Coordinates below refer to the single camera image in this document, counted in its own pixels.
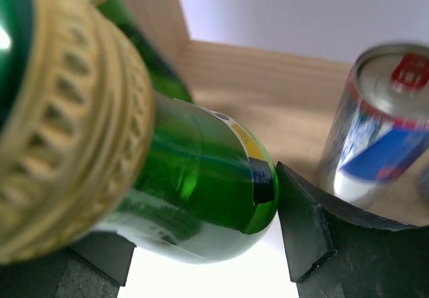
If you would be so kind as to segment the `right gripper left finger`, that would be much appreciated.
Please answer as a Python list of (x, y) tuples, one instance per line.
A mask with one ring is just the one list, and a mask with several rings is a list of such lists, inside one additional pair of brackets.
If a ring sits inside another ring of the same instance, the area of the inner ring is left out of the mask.
[(1, 296), (117, 297), (134, 249), (134, 243), (118, 234), (92, 232), (52, 254), (2, 266)]

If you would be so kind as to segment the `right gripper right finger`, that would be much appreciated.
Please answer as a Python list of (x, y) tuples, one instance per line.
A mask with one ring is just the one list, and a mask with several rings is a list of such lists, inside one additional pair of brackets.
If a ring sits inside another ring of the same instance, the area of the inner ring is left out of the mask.
[(428, 227), (372, 214), (283, 163), (278, 214), (300, 297), (427, 297)]

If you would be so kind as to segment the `green glass bottle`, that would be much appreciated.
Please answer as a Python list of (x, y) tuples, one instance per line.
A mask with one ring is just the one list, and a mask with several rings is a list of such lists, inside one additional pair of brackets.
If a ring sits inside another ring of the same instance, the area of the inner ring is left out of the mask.
[(143, 35), (122, 0), (88, 0), (133, 43), (145, 62), (155, 90), (170, 98), (193, 103), (184, 81)]
[(235, 258), (269, 230), (278, 181), (246, 128), (153, 90), (86, 0), (1, 0), (1, 263), (114, 232), (180, 261)]

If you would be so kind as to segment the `green glass bottle front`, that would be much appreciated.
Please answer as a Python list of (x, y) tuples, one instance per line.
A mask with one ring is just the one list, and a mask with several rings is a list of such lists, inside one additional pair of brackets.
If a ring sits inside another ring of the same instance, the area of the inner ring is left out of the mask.
[(143, 35), (122, 0), (88, 0), (133, 43), (145, 62), (155, 90), (170, 98), (193, 103), (184, 81)]

